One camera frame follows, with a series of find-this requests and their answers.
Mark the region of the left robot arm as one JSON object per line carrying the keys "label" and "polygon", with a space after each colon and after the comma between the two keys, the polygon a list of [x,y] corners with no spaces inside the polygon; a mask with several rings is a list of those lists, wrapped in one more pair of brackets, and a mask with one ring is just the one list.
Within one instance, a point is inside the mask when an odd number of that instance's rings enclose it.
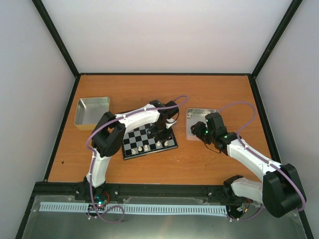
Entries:
{"label": "left robot arm", "polygon": [[170,101],[164,105],[157,100],[122,114],[104,113],[86,142],[92,151],[86,175],[90,183],[86,189],[87,196],[95,201],[103,197],[104,188],[101,185],[105,183],[109,162],[121,148],[127,132],[151,124],[149,134],[156,142],[165,142],[172,134],[172,126],[176,123],[173,117],[177,114],[179,108],[176,102]]}

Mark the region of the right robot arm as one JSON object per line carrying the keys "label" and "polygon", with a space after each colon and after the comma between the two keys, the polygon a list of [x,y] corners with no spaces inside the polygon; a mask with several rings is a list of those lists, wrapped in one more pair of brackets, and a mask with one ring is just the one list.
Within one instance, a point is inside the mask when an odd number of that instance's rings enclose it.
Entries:
{"label": "right robot arm", "polygon": [[262,204],[276,218],[305,208],[306,195],[297,169],[267,158],[239,134],[228,132],[219,113],[206,115],[205,121],[198,121],[190,131],[205,144],[213,144],[220,152],[239,161],[259,178],[257,182],[237,175],[225,180],[225,194],[229,199],[251,199]]}

